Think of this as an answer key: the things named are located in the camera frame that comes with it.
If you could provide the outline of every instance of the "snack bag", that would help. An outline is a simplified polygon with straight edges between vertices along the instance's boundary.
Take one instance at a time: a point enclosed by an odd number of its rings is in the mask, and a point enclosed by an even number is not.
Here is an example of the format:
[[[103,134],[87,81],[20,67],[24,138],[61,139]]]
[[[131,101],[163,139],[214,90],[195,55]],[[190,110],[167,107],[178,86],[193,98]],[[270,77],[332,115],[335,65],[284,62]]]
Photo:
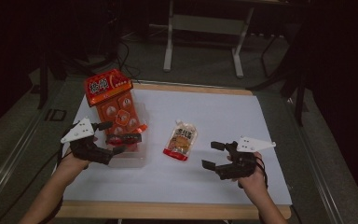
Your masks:
[[[179,161],[187,161],[196,138],[197,130],[193,124],[177,120],[171,138],[162,152]]]

